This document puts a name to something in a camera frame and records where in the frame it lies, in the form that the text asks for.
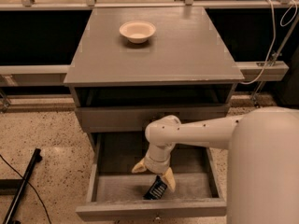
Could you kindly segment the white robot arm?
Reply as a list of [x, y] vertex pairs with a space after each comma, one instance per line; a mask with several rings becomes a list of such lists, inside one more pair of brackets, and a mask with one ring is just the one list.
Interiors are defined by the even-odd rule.
[[145, 130], [149, 149], [133, 168], [176, 188], [175, 145], [228, 151], [227, 224], [299, 224], [299, 110], [278, 106], [182, 123], [171, 115]]

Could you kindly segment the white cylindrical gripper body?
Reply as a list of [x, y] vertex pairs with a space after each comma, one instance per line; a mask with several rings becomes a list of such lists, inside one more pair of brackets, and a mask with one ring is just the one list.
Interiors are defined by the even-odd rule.
[[155, 146], [150, 144], [144, 157], [146, 168], [155, 174], [165, 173], [170, 167], [170, 157], [174, 147], [174, 145]]

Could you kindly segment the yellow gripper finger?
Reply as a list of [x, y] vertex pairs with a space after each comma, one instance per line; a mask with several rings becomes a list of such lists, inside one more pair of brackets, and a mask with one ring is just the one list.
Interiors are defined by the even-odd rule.
[[132, 173], [143, 173], [147, 170], [144, 160], [139, 161], [132, 169]]
[[168, 168], [161, 176], [163, 182], [167, 185], [171, 192], [176, 189], [176, 181], [171, 168]]

